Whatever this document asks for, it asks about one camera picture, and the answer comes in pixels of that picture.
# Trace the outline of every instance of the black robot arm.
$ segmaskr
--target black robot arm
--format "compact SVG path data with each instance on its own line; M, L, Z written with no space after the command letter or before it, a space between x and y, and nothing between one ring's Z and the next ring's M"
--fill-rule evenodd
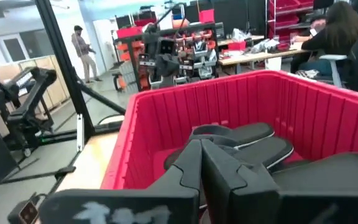
M28 83L32 77L35 79L35 85L31 88L31 91L22 106L9 115L8 121L10 122L20 122L23 119L26 119L28 115L32 115L48 86L53 84L57 79L55 70L32 67L25 71L27 71L27 73L22 72L16 76L17 78L15 77L11 80L11 82L14 82L17 86L19 86L19 88L21 88L25 86L25 84Z

